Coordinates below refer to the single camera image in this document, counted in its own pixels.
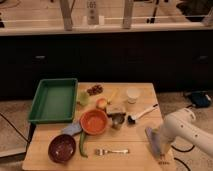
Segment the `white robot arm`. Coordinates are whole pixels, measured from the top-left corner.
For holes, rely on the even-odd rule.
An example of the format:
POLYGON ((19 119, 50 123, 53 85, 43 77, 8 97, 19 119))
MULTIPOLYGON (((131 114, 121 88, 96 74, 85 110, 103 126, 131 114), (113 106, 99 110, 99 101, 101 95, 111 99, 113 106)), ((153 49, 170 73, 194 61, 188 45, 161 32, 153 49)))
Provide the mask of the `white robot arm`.
POLYGON ((196 116, 189 108, 182 108, 166 115, 158 129, 161 153, 166 154, 170 144, 177 137, 181 137, 213 157, 213 134, 194 126, 195 120, 196 116))

